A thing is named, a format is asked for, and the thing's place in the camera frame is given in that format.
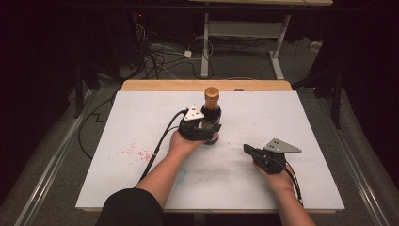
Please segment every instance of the black sleeve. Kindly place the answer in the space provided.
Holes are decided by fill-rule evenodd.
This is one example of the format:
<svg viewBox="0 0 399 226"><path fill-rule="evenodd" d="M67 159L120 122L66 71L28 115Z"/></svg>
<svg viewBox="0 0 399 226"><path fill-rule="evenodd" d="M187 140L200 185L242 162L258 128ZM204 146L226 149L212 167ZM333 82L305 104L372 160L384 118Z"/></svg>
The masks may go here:
<svg viewBox="0 0 399 226"><path fill-rule="evenodd" d="M154 196L143 189L128 188L111 195L104 204L97 226L163 225L164 211Z"/></svg>

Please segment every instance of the bottle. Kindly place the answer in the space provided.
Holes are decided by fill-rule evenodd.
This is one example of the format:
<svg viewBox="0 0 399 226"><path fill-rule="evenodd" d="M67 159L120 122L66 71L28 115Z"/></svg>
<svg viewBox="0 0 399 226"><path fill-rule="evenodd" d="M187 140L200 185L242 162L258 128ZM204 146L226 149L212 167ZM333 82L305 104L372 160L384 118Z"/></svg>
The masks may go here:
<svg viewBox="0 0 399 226"><path fill-rule="evenodd" d="M220 124L220 116L222 110L218 104L219 89L209 87L205 90L205 105L200 110L204 114L201 127L204 129L212 129L215 125ZM207 145L215 144L219 140L219 133L214 133L212 139L205 142Z"/></svg>

